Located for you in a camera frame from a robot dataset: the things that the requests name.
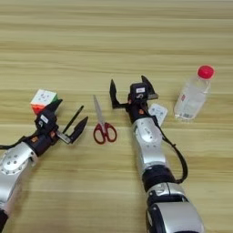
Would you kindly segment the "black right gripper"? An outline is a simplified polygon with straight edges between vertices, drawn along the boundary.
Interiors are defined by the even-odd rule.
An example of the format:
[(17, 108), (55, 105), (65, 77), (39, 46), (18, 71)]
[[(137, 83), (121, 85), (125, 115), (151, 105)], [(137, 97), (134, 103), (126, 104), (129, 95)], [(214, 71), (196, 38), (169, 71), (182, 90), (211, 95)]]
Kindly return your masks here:
[(158, 99), (158, 94), (155, 92), (154, 87), (149, 82), (149, 80), (145, 76), (141, 76), (143, 83), (147, 85), (148, 88), (148, 96), (146, 98), (133, 98), (131, 94), (127, 97), (127, 102), (125, 104), (120, 104), (117, 100), (117, 89), (113, 79), (110, 82), (110, 98), (112, 102), (113, 108), (124, 108), (128, 114), (130, 121), (135, 123), (138, 119), (141, 118), (152, 118), (153, 121), (156, 123), (157, 119), (154, 116), (151, 116), (148, 113), (148, 105), (147, 101), (150, 99)]

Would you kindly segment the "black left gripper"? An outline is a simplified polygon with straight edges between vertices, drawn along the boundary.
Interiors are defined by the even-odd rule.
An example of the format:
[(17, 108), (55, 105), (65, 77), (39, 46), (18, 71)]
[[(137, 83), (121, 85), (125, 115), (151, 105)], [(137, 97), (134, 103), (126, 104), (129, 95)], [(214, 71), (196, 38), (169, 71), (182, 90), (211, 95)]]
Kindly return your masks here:
[[(55, 112), (59, 105), (62, 103), (62, 99), (57, 99), (46, 106), (46, 110)], [(73, 144), (85, 129), (88, 117), (86, 116), (75, 127), (74, 132), (69, 136), (61, 133), (58, 130), (58, 126), (50, 128), (38, 128), (35, 133), (29, 136), (25, 142), (35, 152), (37, 156), (43, 155), (52, 145), (54, 145), (59, 139), (65, 143)]]

